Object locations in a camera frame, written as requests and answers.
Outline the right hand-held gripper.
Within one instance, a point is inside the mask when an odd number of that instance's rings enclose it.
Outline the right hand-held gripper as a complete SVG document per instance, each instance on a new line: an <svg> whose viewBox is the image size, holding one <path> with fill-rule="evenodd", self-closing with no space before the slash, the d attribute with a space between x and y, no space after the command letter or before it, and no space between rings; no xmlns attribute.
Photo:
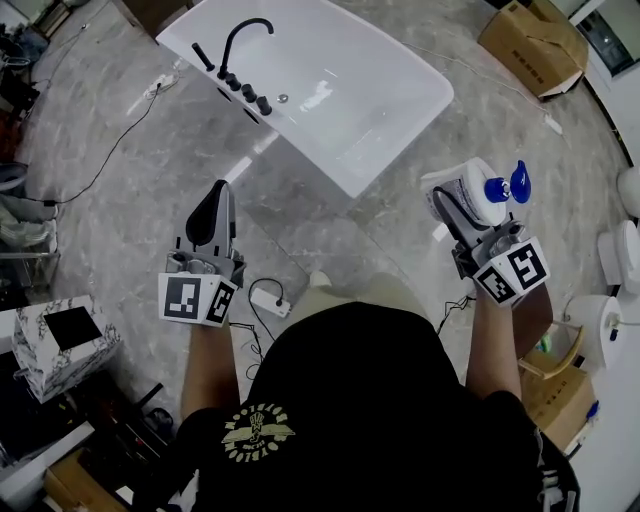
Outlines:
<svg viewBox="0 0 640 512"><path fill-rule="evenodd" d="M472 279L498 306L516 304L549 278L538 238L512 215L488 229L442 187L433 188L432 200L457 241L452 255L460 277Z"/></svg>

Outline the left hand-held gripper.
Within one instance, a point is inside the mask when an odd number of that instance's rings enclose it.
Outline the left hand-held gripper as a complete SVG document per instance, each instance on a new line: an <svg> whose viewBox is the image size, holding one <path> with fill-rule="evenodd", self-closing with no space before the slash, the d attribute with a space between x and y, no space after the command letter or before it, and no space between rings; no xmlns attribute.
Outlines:
<svg viewBox="0 0 640 512"><path fill-rule="evenodd" d="M222 327L246 268L244 257L233 249L236 212L230 185L217 180L178 227L176 248L183 251L170 251L158 275L159 318Z"/></svg>

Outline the white bottle with blue cap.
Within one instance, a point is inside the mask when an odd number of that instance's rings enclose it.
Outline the white bottle with blue cap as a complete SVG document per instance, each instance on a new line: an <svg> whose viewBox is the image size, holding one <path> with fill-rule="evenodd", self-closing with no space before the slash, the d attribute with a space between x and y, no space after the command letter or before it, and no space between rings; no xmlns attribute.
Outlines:
<svg viewBox="0 0 640 512"><path fill-rule="evenodd" d="M444 222L436 208L433 192L440 187L480 226L501 224L506 217L507 201L513 199L524 204L529 201L532 190L529 173L522 160L517 162L511 176L504 178L479 157L450 169L425 174L420 186L437 221Z"/></svg>

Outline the white bathtub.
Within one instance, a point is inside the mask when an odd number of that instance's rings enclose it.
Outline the white bathtub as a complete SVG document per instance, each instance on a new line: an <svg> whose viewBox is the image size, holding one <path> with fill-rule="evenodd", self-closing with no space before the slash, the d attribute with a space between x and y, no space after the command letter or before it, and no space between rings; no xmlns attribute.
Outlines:
<svg viewBox="0 0 640 512"><path fill-rule="evenodd" d="M263 116L217 77L230 31L229 73L265 96ZM201 0L158 41L210 79L256 124L277 131L347 196L355 198L452 102L450 82L406 46L330 0ZM215 65L207 72L191 45ZM289 100L279 103L277 97Z"/></svg>

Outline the person's right forearm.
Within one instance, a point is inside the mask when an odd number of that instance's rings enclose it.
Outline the person's right forearm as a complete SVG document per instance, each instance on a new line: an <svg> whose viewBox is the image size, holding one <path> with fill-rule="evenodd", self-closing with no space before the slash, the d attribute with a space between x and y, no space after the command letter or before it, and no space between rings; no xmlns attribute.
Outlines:
<svg viewBox="0 0 640 512"><path fill-rule="evenodd" d="M480 398L505 391L521 398L512 310L476 289L466 387Z"/></svg>

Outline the person's left forearm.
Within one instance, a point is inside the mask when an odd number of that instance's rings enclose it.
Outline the person's left forearm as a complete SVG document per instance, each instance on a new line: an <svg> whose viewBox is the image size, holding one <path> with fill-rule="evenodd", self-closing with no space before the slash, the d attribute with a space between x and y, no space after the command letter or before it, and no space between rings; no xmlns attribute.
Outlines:
<svg viewBox="0 0 640 512"><path fill-rule="evenodd" d="M181 396L181 417L214 408L240 405L232 335L228 322L222 327L193 325Z"/></svg>

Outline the black curved bathtub faucet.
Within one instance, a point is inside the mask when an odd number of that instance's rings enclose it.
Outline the black curved bathtub faucet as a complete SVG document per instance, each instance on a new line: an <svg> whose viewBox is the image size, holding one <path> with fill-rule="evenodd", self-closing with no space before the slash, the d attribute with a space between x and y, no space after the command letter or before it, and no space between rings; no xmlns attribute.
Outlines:
<svg viewBox="0 0 640 512"><path fill-rule="evenodd" d="M231 54L231 50L232 50L232 46L234 43L234 40L236 38L236 36L245 28L251 26L251 25L262 25L267 29L267 32L269 35L273 35L274 34L274 26L272 24L271 21L269 21L268 19L265 18L261 18L261 17L254 17L254 18L249 18L247 20L242 21L241 23L239 23L238 25L236 25L229 33L226 43L225 43L225 48L224 48L224 52L223 52L223 57L222 57L222 61L221 61L221 65L220 68L218 70L217 73L217 77L220 80L224 80L229 71L229 60L230 60L230 54Z"/></svg>

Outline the white power strip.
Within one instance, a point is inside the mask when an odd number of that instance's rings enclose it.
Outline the white power strip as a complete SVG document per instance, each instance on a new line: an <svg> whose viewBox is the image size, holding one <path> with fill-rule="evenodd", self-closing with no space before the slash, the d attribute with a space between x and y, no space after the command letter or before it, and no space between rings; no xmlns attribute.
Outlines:
<svg viewBox="0 0 640 512"><path fill-rule="evenodd" d="M250 302L280 318L286 318L291 311L291 304L284 298L271 294L260 288L255 288L251 292Z"/></svg>
<svg viewBox="0 0 640 512"><path fill-rule="evenodd" d="M147 88L144 97L148 100L154 99L158 94L172 88L178 81L177 74L162 74Z"/></svg>

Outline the person's khaki trousers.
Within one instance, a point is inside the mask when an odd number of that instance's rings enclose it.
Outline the person's khaki trousers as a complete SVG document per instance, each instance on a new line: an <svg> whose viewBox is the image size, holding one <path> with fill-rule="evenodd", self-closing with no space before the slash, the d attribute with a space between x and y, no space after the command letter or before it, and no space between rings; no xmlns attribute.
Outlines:
<svg viewBox="0 0 640 512"><path fill-rule="evenodd" d="M318 288L308 284L282 335L343 348L358 342L379 344L403 328L420 339L437 337L409 286L392 274L376 273L352 292L333 284Z"/></svg>

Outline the black hand shower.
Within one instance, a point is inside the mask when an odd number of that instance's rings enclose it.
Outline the black hand shower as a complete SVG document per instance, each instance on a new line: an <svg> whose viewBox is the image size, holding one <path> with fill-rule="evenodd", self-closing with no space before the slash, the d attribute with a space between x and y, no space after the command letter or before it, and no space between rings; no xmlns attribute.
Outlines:
<svg viewBox="0 0 640 512"><path fill-rule="evenodd" d="M211 62L211 60L203 51L202 47L197 42L194 42L191 45L191 48L193 49L197 57L201 60L207 72L211 72L215 69L215 65Z"/></svg>

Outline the white marble cabinet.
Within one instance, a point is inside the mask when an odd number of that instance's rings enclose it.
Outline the white marble cabinet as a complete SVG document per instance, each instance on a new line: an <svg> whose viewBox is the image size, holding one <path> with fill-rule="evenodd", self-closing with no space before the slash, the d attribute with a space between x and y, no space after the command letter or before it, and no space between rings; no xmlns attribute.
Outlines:
<svg viewBox="0 0 640 512"><path fill-rule="evenodd" d="M91 295L18 308L12 352L40 403L100 369L122 341Z"/></svg>

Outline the brown cardboard box black print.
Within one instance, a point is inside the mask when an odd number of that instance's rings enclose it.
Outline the brown cardboard box black print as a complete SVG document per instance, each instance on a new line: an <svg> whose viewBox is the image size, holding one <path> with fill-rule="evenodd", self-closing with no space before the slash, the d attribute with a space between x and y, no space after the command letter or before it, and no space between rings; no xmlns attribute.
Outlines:
<svg viewBox="0 0 640 512"><path fill-rule="evenodd" d="M550 0L511 0L478 43L538 99L572 90L588 64L588 44Z"/></svg>

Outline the person's black t-shirt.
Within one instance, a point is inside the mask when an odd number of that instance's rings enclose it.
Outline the person's black t-shirt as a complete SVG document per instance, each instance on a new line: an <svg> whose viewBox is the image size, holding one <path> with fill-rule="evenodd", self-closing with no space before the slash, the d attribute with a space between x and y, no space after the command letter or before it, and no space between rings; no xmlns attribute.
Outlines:
<svg viewBox="0 0 640 512"><path fill-rule="evenodd" d="M156 509L579 512L564 454L521 398L476 396L437 335L340 348L281 335L234 409L183 420Z"/></svg>

